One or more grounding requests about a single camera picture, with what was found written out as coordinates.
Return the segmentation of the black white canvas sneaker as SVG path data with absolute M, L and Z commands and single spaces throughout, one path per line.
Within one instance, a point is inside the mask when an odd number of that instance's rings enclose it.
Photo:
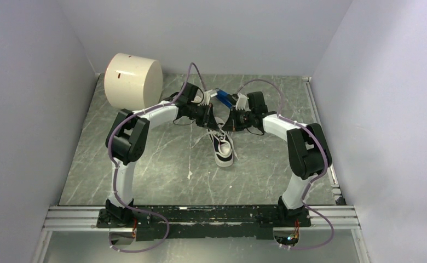
M 213 145 L 215 162 L 219 167 L 229 167 L 234 162 L 233 140 L 228 132 L 224 131 L 224 121 L 215 117 L 218 130 L 208 130 L 208 137 Z

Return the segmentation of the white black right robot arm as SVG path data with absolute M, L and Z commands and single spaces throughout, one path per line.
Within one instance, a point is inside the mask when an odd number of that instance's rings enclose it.
M 262 92 L 236 93 L 227 96 L 227 100 L 231 107 L 223 127 L 225 131 L 239 132 L 254 127 L 283 139 L 287 145 L 292 175 L 287 189 L 279 197 L 276 218 L 281 226 L 289 227 L 300 216 L 308 214 L 304 201 L 310 186 L 314 179 L 326 173 L 332 162 L 322 127 L 317 123 L 289 121 L 270 111 Z

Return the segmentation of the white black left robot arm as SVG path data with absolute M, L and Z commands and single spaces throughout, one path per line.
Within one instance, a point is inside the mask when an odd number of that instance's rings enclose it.
M 182 89 L 143 110 L 120 110 L 106 139 L 108 154 L 113 164 L 111 194 L 106 200 L 105 211 L 120 228 L 132 223 L 132 180 L 136 162 L 143 155 L 148 133 L 164 123 L 181 117 L 193 120 L 201 128 L 217 130 L 211 99 L 216 90 L 200 91 L 185 83 Z

